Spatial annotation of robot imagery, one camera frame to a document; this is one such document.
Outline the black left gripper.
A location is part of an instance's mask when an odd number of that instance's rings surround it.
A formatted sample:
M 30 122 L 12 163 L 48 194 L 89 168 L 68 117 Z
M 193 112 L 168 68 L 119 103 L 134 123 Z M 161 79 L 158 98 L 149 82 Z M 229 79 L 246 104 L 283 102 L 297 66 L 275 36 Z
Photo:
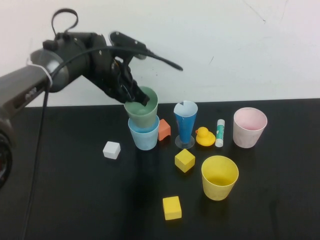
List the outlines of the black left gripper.
M 122 50 L 97 50 L 90 53 L 92 70 L 88 79 L 110 98 L 125 104 L 136 102 L 144 107 L 150 97 L 133 79 L 129 63 L 133 54 Z

